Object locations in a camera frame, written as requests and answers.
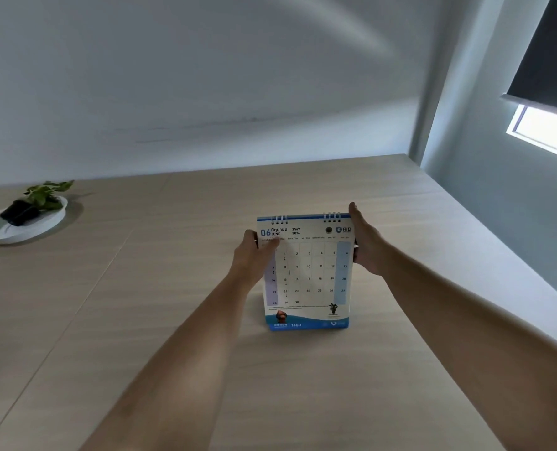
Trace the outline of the person's left hand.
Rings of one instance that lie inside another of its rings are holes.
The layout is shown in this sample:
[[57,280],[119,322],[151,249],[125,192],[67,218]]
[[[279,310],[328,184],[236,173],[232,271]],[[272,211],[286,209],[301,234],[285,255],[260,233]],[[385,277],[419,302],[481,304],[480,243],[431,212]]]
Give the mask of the person's left hand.
[[262,279],[273,258],[258,258],[258,235],[254,230],[247,229],[242,242],[234,251],[228,277],[248,293]]

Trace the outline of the person's right hand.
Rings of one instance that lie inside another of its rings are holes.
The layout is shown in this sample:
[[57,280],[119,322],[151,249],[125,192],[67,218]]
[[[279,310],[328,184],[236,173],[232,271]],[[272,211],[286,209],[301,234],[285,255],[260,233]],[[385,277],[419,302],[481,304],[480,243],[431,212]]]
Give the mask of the person's right hand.
[[355,232],[355,236],[357,247],[354,249],[354,262],[374,275],[385,276],[389,261],[389,245],[387,242],[378,230],[366,220],[365,232]]

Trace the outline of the white spiral desk calendar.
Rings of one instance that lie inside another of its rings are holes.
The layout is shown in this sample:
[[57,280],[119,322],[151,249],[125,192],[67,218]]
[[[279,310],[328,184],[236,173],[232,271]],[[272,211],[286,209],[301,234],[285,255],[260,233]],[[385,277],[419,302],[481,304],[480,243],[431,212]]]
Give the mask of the white spiral desk calendar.
[[349,212],[259,217],[257,234],[259,245],[280,239],[263,277],[268,328],[348,328],[355,248]]

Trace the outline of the person's right forearm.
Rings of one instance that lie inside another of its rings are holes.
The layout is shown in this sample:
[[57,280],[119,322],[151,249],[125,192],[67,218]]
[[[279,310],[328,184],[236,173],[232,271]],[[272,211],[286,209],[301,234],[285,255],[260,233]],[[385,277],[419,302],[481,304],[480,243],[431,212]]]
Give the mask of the person's right forearm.
[[557,342],[382,243],[397,303],[508,451],[557,451]]

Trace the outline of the person's left forearm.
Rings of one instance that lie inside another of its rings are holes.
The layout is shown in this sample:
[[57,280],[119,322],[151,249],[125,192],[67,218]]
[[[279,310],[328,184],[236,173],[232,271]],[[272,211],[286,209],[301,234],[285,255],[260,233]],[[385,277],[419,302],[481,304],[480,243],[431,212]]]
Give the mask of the person's left forearm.
[[230,271],[159,348],[79,451],[207,451],[247,295]]

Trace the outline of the window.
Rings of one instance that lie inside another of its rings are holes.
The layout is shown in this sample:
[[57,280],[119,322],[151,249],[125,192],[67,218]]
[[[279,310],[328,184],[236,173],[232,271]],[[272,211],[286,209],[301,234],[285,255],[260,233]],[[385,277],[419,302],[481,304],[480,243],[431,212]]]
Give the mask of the window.
[[557,155],[557,114],[518,105],[506,133]]

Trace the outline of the small green potted plant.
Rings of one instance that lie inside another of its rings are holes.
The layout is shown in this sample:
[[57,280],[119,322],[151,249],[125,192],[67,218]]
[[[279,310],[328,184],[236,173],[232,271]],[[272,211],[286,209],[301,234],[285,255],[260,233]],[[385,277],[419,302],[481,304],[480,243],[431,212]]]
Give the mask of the small green potted plant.
[[16,199],[0,213],[6,223],[20,227],[40,217],[47,212],[58,211],[63,208],[59,193],[67,192],[74,184],[70,181],[45,181],[27,188],[23,196]]

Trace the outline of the dark roller blind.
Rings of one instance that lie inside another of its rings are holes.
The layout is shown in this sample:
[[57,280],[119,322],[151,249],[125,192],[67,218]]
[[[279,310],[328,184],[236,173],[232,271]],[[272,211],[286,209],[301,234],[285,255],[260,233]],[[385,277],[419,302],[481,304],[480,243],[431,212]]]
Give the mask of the dark roller blind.
[[549,0],[503,97],[557,114],[557,0]]

